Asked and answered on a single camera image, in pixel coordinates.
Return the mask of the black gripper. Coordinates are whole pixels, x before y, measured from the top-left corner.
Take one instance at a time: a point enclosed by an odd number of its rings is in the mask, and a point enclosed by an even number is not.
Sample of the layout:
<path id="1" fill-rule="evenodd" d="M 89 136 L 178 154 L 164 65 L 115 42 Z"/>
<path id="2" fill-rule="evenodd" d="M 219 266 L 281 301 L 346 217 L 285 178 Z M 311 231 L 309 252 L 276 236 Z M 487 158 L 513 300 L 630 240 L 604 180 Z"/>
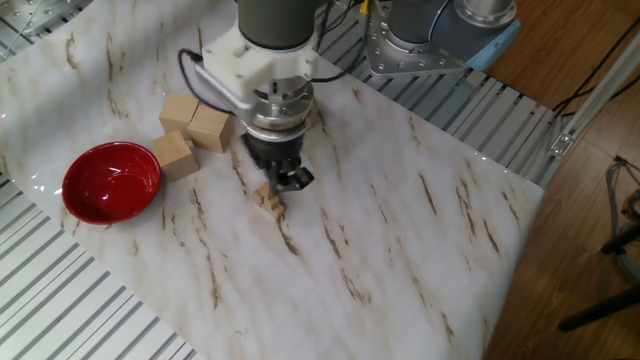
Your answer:
<path id="1" fill-rule="evenodd" d="M 314 181 L 314 175 L 302 165 L 303 135 L 284 142 L 272 142 L 245 133 L 242 142 L 256 166 L 264 169 L 271 195 L 301 191 Z"/>

